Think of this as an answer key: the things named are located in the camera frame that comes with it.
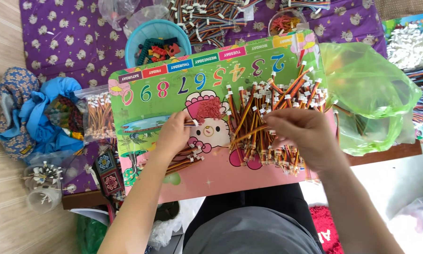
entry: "person's left hand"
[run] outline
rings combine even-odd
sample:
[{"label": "person's left hand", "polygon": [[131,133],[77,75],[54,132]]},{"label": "person's left hand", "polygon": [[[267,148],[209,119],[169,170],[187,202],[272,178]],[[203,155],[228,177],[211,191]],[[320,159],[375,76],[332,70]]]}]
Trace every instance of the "person's left hand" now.
[{"label": "person's left hand", "polygon": [[188,142],[190,127],[185,127],[184,124],[190,119],[189,114],[184,111],[173,113],[161,127],[154,152],[160,156],[169,156],[172,160]]}]

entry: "person's right hand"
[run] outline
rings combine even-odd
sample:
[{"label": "person's right hand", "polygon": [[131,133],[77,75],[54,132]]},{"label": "person's right hand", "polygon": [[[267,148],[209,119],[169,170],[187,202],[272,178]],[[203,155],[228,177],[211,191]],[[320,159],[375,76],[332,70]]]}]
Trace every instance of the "person's right hand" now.
[{"label": "person's right hand", "polygon": [[286,108],[266,114],[263,120],[276,131],[272,147],[294,145],[311,170],[320,173],[342,166],[349,167],[323,113]]}]

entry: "printed number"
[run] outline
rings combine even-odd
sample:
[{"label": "printed number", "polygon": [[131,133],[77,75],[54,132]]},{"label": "printed number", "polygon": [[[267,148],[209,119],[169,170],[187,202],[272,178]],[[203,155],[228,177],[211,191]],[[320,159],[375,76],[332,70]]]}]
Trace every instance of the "printed number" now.
[{"label": "printed number", "polygon": [[[130,94],[130,98],[125,101],[125,96]],[[125,106],[128,106],[133,101],[133,91],[131,89],[125,90],[124,94],[122,95],[122,102]]]},{"label": "printed number", "polygon": [[[202,80],[198,80],[197,79],[197,77],[199,77],[199,76],[202,76]],[[205,85],[205,80],[206,80],[207,78],[205,77],[205,74],[203,74],[202,72],[199,72],[199,73],[197,73],[197,75],[194,77],[194,83],[196,83],[196,84],[200,84],[196,89],[197,90],[200,90],[200,89],[202,89],[203,87],[204,87],[204,85]]]},{"label": "printed number", "polygon": [[236,82],[241,77],[241,75],[243,74],[245,69],[246,69],[245,67],[240,68],[239,64],[236,64],[235,67],[233,68],[233,70],[230,71],[230,73],[233,73],[232,81]]},{"label": "printed number", "polygon": [[184,94],[184,93],[187,93],[188,92],[188,89],[183,90],[183,86],[185,85],[185,83],[186,83],[186,77],[182,77],[182,87],[178,91],[178,93],[177,93],[178,95],[181,95],[181,94]]},{"label": "printed number", "polygon": [[214,79],[217,79],[217,80],[219,80],[219,81],[218,81],[218,82],[215,82],[215,83],[213,84],[213,86],[220,85],[220,84],[221,84],[221,82],[222,82],[222,77],[218,75],[218,72],[219,72],[219,71],[222,71],[222,72],[223,72],[223,74],[225,74],[225,69],[224,69],[224,68],[219,68],[219,69],[217,69],[217,70],[214,72],[214,74],[213,74],[213,78],[214,78]]},{"label": "printed number", "polygon": [[259,61],[265,64],[265,59],[257,59],[252,63],[252,68],[254,69],[254,72],[252,72],[252,76],[254,77],[259,76],[263,72],[263,70],[261,70],[260,67],[257,65],[257,62]]},{"label": "printed number", "polygon": [[277,63],[279,62],[279,60],[281,60],[282,59],[282,57],[284,57],[284,55],[283,54],[280,54],[280,55],[278,55],[278,56],[271,56],[271,60],[274,60],[274,59],[276,59],[276,62],[274,63],[274,65],[272,66],[272,70],[273,71],[275,71],[275,72],[280,72],[280,71],[282,71],[283,69],[284,69],[284,63],[281,63],[281,68],[279,69],[279,68],[277,68]]},{"label": "printed number", "polygon": [[146,89],[150,88],[150,85],[146,84],[141,90],[141,101],[148,102],[152,98],[152,93],[150,91],[146,91]]},{"label": "printed number", "polygon": [[158,90],[158,97],[164,98],[168,95],[167,89],[169,88],[169,83],[166,81],[162,81],[158,84],[156,88]]}]

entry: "hand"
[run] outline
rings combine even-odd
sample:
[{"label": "hand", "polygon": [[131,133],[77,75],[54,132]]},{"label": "hand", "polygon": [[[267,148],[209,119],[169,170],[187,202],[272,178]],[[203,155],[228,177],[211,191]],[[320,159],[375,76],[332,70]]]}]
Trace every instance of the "hand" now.
[{"label": "hand", "polygon": [[154,152],[171,161],[188,142],[190,127],[185,127],[184,124],[190,119],[189,114],[184,111],[173,113],[161,127]]},{"label": "hand", "polygon": [[323,113],[287,108],[272,111],[263,120],[276,131],[272,147],[294,145],[311,170],[319,173],[342,166],[349,168]]}]

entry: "plastic bowl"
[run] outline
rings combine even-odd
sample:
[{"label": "plastic bowl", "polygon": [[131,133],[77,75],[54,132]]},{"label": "plastic bowl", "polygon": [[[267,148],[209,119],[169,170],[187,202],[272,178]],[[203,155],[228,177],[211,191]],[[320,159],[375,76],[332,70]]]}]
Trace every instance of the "plastic bowl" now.
[{"label": "plastic bowl", "polygon": [[186,33],[175,23],[168,20],[151,20],[138,26],[128,38],[125,46],[125,64],[127,68],[136,67],[135,53],[139,51],[139,44],[144,45],[146,39],[151,38],[170,39],[177,37],[178,45],[191,55],[191,43]]},{"label": "plastic bowl", "polygon": [[292,18],[293,17],[299,18],[301,20],[301,22],[299,24],[306,24],[307,23],[307,20],[305,20],[305,16],[302,13],[300,13],[299,11],[294,10],[294,9],[286,9],[286,10],[283,10],[283,11],[276,13],[276,15],[274,15],[271,18],[271,20],[269,21],[269,25],[268,25],[268,36],[277,35],[275,33],[271,33],[271,25],[272,25],[273,20],[275,20],[276,18],[282,17],[283,15],[290,16]]}]

